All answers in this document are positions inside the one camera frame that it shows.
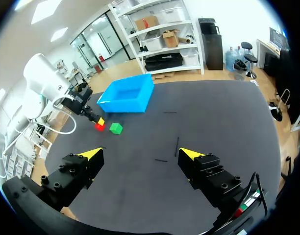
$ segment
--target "fire extinguisher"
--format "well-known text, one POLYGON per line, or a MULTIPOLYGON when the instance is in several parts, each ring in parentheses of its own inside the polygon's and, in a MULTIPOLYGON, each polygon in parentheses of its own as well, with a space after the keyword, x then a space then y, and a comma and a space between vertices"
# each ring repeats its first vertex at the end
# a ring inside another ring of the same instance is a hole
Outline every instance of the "fire extinguisher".
POLYGON ((101 62, 105 61, 105 59, 103 58, 103 56, 101 54, 99 54, 99 59, 101 60, 101 62))

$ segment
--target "blue plastic bin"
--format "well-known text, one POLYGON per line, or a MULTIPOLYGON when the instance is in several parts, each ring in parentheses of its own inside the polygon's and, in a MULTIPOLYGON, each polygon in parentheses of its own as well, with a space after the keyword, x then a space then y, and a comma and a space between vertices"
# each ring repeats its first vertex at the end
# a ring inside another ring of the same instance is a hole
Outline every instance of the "blue plastic bin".
POLYGON ((151 74, 124 78, 112 82, 97 104, 106 113, 144 113, 153 89, 151 74))

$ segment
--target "paper roll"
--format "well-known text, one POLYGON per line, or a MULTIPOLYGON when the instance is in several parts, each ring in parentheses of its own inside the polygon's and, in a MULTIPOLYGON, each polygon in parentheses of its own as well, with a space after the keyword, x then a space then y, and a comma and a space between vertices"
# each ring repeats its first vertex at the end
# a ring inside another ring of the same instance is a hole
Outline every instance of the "paper roll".
POLYGON ((189 38, 178 38, 180 43, 190 44, 191 40, 189 38))

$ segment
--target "cardboard box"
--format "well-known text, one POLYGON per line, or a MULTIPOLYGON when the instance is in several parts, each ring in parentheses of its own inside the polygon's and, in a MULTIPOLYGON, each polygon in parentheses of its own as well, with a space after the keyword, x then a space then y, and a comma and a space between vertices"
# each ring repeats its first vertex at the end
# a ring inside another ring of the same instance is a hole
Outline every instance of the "cardboard box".
POLYGON ((164 38, 165 41, 165 45, 168 48, 173 48, 173 47, 177 47, 178 46, 178 37, 176 36, 176 34, 178 33, 178 30, 174 29, 171 31, 165 31, 162 36, 164 38))
POLYGON ((135 21, 135 23, 139 31, 159 25, 159 21, 156 16, 147 16, 135 21))

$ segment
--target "white shelf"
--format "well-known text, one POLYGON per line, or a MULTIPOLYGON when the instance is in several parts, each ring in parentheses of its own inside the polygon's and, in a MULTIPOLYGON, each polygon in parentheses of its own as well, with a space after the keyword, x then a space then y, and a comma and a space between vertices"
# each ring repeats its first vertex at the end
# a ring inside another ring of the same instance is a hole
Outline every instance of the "white shelf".
POLYGON ((164 72, 171 72, 171 71, 183 71, 183 70, 201 70, 201 74, 204 74, 204 69, 203 69, 203 58, 202 58, 202 50, 201 50, 201 46, 200 46, 200 37, 199 37, 199 32, 196 26, 196 19, 194 19, 192 17, 192 14, 190 12, 188 12, 187 6, 186 6, 186 1, 187 0, 177 0, 179 3, 181 3, 183 9, 185 12, 187 12, 187 15, 189 17, 189 20, 186 21, 182 21, 182 22, 175 22, 175 23, 165 23, 165 24, 160 24, 151 28, 147 28, 145 30, 141 30, 138 32, 135 32, 131 35, 127 34, 127 31, 121 21, 121 19, 119 17, 124 16, 124 15, 130 15, 133 14, 135 12, 138 12, 140 10, 146 9, 148 7, 152 7, 154 5, 159 5, 161 3, 165 3, 165 2, 173 2, 175 0, 149 0, 147 2, 144 2, 142 4, 139 4, 137 6, 134 6, 132 8, 130 8, 129 10, 126 10, 125 12, 122 12, 120 14, 118 14, 118 12, 116 11, 116 9, 112 6, 112 4, 108 4, 108 7, 110 9, 110 11, 112 12, 115 21, 118 23, 119 27, 121 28, 126 40, 128 41, 128 44, 131 48, 132 53, 134 54, 135 58, 137 59, 137 63, 140 67, 140 70, 142 71, 143 74, 145 74, 147 71, 145 71, 145 66, 143 64, 143 61, 140 60, 140 58, 143 58, 144 56, 148 56, 148 55, 153 55, 153 54, 158 54, 158 53, 162 53, 162 52, 166 52, 166 51, 178 51, 180 49, 184 49, 184 48, 191 48, 191 47, 195 47, 197 48, 197 51, 199 53, 199 64, 202 65, 197 65, 197 66, 179 66, 179 67, 175 67, 175 68, 169 68, 169 69, 164 69, 164 70, 156 70, 156 71, 151 71, 151 74, 156 74, 156 73, 164 73, 164 72), (135 46, 132 43, 132 38, 153 31, 153 30, 158 30, 161 28, 165 28, 165 27, 170 27, 170 26, 174 26, 174 25, 181 25, 181 24, 191 24, 192 26, 192 31, 193 31, 193 36, 195 38, 195 44, 180 44, 178 47, 174 47, 174 48, 163 48, 162 50, 158 50, 158 51, 152 51, 152 52, 138 52, 136 51, 135 46))
POLYGON ((180 49, 186 49, 186 48, 193 48, 193 47, 197 47, 197 44, 185 44, 185 43, 180 43, 178 45, 178 47, 172 47, 172 48, 168 48, 168 47, 164 47, 161 50, 156 50, 156 51, 147 51, 147 52, 140 52, 138 54, 138 58, 143 57, 143 56, 147 56, 147 55, 154 55, 154 54, 158 54, 161 52, 166 52, 166 51, 172 51, 172 50, 180 50, 180 49))
POLYGON ((168 2, 168 1, 173 1, 173 0, 150 0, 150 1, 147 1, 145 3, 133 6, 128 11, 125 11, 123 13, 118 14, 118 17, 123 16, 123 15, 130 15, 130 14, 135 13, 137 11, 140 11, 142 9, 145 9, 145 8, 148 8, 148 7, 160 4, 160 3, 168 2))
POLYGON ((182 66, 163 69, 163 70, 146 71, 146 73, 157 74, 157 73, 164 73, 164 72, 176 72, 176 71, 184 71, 184 70, 200 70, 200 69, 201 69, 200 65, 195 65, 195 66, 182 65, 182 66))
POLYGON ((130 34, 130 35, 128 36, 128 38, 133 38, 133 37, 136 37, 136 36, 138 36, 138 35, 140 35, 140 34, 148 33, 148 32, 150 32, 150 31, 154 31, 154 30, 157 30, 157 29, 166 28, 166 27, 175 26, 175 25, 181 25, 181 24, 191 24, 191 21, 190 21, 190 20, 187 20, 187 21, 179 21, 179 22, 173 22, 173 23, 164 23, 164 24, 160 24, 160 25, 153 26, 153 27, 151 27, 151 28, 147 28, 147 29, 144 29, 144 30, 135 32, 135 33, 133 33, 133 34, 130 34))

